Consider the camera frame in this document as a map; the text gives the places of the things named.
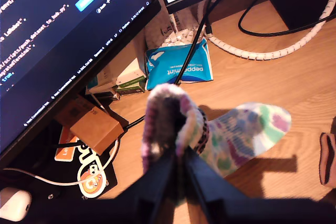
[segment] blue package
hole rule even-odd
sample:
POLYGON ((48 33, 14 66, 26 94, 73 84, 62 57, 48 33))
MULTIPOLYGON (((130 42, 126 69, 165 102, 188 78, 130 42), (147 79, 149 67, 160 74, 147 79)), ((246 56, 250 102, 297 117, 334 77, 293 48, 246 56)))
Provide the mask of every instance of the blue package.
MULTIPOLYGON (((146 52, 149 72, 147 90, 154 89, 158 84, 174 83, 190 47, 191 45, 184 45, 148 50, 146 52)), ((203 39, 196 45, 195 54, 182 75, 182 81, 199 82, 213 79, 208 45, 203 39)))

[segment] desk surface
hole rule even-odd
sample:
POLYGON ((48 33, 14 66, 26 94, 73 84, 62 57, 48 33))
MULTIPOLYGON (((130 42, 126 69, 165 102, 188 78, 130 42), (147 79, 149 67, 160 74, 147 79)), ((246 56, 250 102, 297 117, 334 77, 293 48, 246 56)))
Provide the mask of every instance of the desk surface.
MULTIPOLYGON (((256 38, 237 27, 242 12, 213 23, 218 38, 235 47, 257 52, 294 44, 307 31, 256 38)), ((269 1, 255 6, 243 26, 253 31, 287 29, 269 1)), ((230 55, 209 43, 214 81, 183 84, 209 119, 244 102, 274 104, 292 115, 290 132, 271 150, 248 162, 228 181, 250 197, 310 197, 321 199, 330 189, 319 181, 319 136, 329 132, 336 116, 336 20, 300 50, 271 61, 251 61, 230 55)), ((144 114, 145 94, 123 97, 111 105, 130 122, 144 114)), ((115 197, 142 175, 140 146, 144 124, 132 128, 121 141, 113 162, 118 185, 104 197, 115 197)), ((187 205, 175 211, 175 223, 189 223, 187 205)))

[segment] sticker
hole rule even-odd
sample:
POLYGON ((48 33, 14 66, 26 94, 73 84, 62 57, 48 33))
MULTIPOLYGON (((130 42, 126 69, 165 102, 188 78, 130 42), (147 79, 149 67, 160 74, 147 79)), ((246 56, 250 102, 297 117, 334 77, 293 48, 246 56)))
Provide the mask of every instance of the sticker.
MULTIPOLYGON (((63 127, 59 144, 76 143, 79 139, 73 135, 68 128, 63 127)), ((76 147, 58 148, 55 154, 55 160, 61 162, 71 162, 75 154, 76 147)))
MULTIPOLYGON (((86 179, 102 170, 102 165, 97 153, 86 145, 78 146, 78 150, 81 153, 79 156, 79 162, 82 164, 77 173, 77 180, 86 179)), ((107 178, 103 171, 96 177, 92 177, 90 180, 79 184, 80 191, 87 198, 96 198, 102 194, 106 188, 107 178)))

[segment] white mouse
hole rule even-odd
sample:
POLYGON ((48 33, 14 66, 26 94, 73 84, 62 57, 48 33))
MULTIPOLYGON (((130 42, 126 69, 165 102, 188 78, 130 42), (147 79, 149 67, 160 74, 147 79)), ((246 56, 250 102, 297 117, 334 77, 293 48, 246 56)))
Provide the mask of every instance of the white mouse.
POLYGON ((29 192, 6 187, 0 191, 0 218, 21 221, 28 213, 32 196, 29 192))

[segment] pastel sock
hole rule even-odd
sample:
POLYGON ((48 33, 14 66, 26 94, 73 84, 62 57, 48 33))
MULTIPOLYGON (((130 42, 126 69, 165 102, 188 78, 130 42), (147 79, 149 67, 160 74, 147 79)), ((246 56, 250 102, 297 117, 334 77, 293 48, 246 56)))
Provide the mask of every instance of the pastel sock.
POLYGON ((208 122, 201 158, 223 177, 271 149, 289 131, 290 114, 277 106, 244 103, 208 122))
POLYGON ((165 149, 175 145, 177 156, 182 156, 190 145, 224 177, 272 148, 289 131, 290 124, 287 111, 262 103, 245 103, 208 121, 181 88, 158 85, 147 103, 142 140, 144 172, 165 149))

